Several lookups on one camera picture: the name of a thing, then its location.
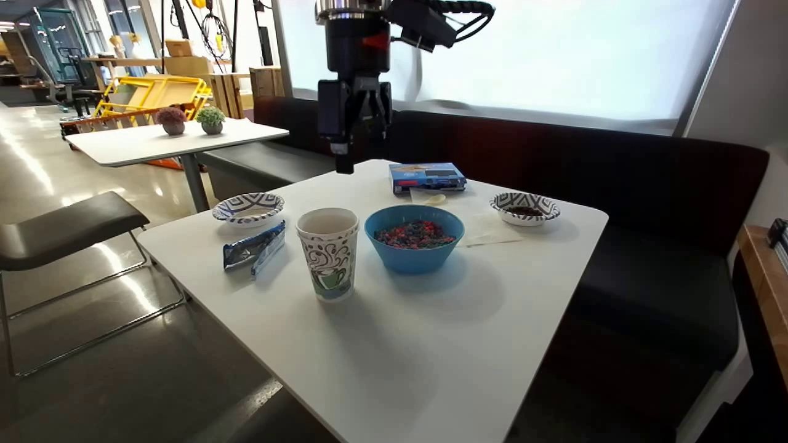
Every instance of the floor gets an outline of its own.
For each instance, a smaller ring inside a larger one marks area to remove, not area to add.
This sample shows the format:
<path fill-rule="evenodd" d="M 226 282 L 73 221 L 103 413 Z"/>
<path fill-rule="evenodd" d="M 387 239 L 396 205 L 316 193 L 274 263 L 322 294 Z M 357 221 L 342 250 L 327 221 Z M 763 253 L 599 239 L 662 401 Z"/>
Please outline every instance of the floor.
<path fill-rule="evenodd" d="M 99 193 L 118 193 L 166 225 L 192 215 L 184 178 L 133 166 L 99 167 L 59 138 L 57 106 L 0 106 L 0 225 L 27 219 Z M 128 239 L 5 278 L 19 310 L 57 292 L 136 263 Z M 177 300 L 158 272 L 70 298 L 12 324 L 18 365 L 29 367 L 155 306 Z M 105 344 L 14 381 L 0 365 L 3 443 L 109 442 L 336 442 L 206 312 L 177 309 Z M 507 442 L 660 442 L 626 411 L 541 375 Z"/>

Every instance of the paper cup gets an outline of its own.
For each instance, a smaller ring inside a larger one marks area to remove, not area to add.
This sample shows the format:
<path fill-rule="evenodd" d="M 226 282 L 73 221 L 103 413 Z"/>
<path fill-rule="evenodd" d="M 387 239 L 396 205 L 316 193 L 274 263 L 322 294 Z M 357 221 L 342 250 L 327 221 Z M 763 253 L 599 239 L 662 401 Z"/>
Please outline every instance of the paper cup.
<path fill-rule="evenodd" d="M 360 221 L 349 210 L 322 208 L 299 219 L 299 236 L 321 300 L 339 300 L 352 289 Z"/>

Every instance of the white table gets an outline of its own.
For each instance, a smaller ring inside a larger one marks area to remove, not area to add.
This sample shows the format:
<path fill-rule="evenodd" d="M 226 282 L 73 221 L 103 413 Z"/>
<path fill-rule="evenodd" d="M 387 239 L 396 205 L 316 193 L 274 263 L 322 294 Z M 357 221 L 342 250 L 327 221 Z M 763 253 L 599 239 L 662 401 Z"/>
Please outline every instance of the white table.
<path fill-rule="evenodd" d="M 73 134 L 67 141 L 94 159 L 99 166 L 136 166 L 161 159 L 177 159 L 195 200 L 197 212 L 206 210 L 204 187 L 200 181 L 197 152 L 238 146 L 248 141 L 284 138 L 289 130 L 274 125 L 259 125 L 252 122 L 224 122 L 221 135 L 204 135 L 197 122 L 188 122 L 188 130 L 181 138 L 170 138 L 161 125 L 138 125 L 120 130 Z"/>
<path fill-rule="evenodd" d="M 317 303 L 294 228 L 316 208 L 349 208 L 364 221 L 401 205 L 387 166 L 277 189 L 286 250 L 257 278 L 221 272 L 221 245 L 248 231 L 206 212 L 140 241 L 338 438 L 506 442 L 608 216 L 557 202 L 551 228 L 519 231 L 490 210 L 502 187 L 471 181 L 444 205 L 465 239 L 438 274 L 387 274 L 360 231 L 355 294 Z"/>

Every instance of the black chair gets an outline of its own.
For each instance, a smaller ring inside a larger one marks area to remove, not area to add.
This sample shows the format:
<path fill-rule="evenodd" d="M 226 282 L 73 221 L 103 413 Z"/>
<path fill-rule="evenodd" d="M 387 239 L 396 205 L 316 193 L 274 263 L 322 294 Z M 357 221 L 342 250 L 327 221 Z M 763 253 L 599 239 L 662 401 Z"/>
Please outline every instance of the black chair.
<path fill-rule="evenodd" d="M 46 362 L 41 362 L 40 367 L 32 367 L 32 370 L 18 370 L 14 367 L 14 351 L 12 351 L 12 336 L 11 336 L 11 324 L 19 316 L 27 316 L 32 310 L 40 310 L 45 306 L 51 306 L 57 300 L 65 300 L 70 295 L 77 295 L 87 289 L 97 289 L 102 283 L 109 283 L 118 277 L 126 277 L 130 272 L 138 272 L 138 269 L 146 269 L 151 266 L 151 258 L 147 253 L 140 250 L 140 245 L 136 241 L 133 236 L 133 230 L 142 230 L 147 225 L 147 216 L 142 212 L 138 212 L 133 205 L 128 205 L 123 198 L 109 193 L 109 194 L 99 194 L 99 198 L 92 198 L 92 200 L 85 200 L 85 202 L 77 202 L 77 205 L 70 205 L 70 208 L 62 208 L 62 210 L 54 210 L 54 212 L 46 212 L 41 216 L 35 216 L 35 219 L 24 219 L 24 221 L 18 221 L 18 225 L 3 225 L 0 228 L 0 312 L 3 312 L 3 328 L 5 328 L 5 338 L 8 338 L 8 365 L 11 365 L 11 372 L 18 378 L 18 380 L 27 380 L 77 353 L 85 353 L 109 338 L 115 338 L 136 326 L 142 326 L 177 306 L 182 306 L 182 300 L 174 300 L 174 303 L 168 303 L 142 319 L 136 319 L 126 326 L 118 326 L 115 330 L 109 330 L 85 344 L 77 344 Z M 51 263 L 51 262 L 59 262 L 65 256 L 72 256 L 77 251 L 85 251 L 94 245 L 102 245 L 102 241 L 109 241 L 113 236 L 120 236 L 120 235 L 128 235 L 133 239 L 133 245 L 138 246 L 142 262 L 138 266 L 130 266 L 126 272 L 118 272 L 118 274 L 110 274 L 110 277 L 103 277 L 94 283 L 87 283 L 82 289 L 73 289 L 73 292 L 67 292 L 62 295 L 54 295 L 54 298 L 46 298 L 38 306 L 29 306 L 24 310 L 18 310 L 18 312 L 8 312 L 8 298 L 5 298 L 5 292 L 3 292 L 3 274 L 8 272 L 29 272 L 29 269 L 40 269 L 45 263 Z"/>

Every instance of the white bowl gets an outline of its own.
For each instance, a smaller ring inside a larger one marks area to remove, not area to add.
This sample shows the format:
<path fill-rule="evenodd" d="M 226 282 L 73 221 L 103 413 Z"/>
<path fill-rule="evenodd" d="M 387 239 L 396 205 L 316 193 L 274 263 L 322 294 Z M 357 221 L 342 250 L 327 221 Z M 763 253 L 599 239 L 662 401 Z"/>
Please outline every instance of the white bowl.
<path fill-rule="evenodd" d="M 267 193 L 246 193 L 221 200 L 213 216 L 229 225 L 257 225 L 282 212 L 284 200 Z"/>
<path fill-rule="evenodd" d="M 541 194 L 533 193 L 502 193 L 496 194 L 493 210 L 515 228 L 544 228 L 559 219 L 562 210 Z"/>

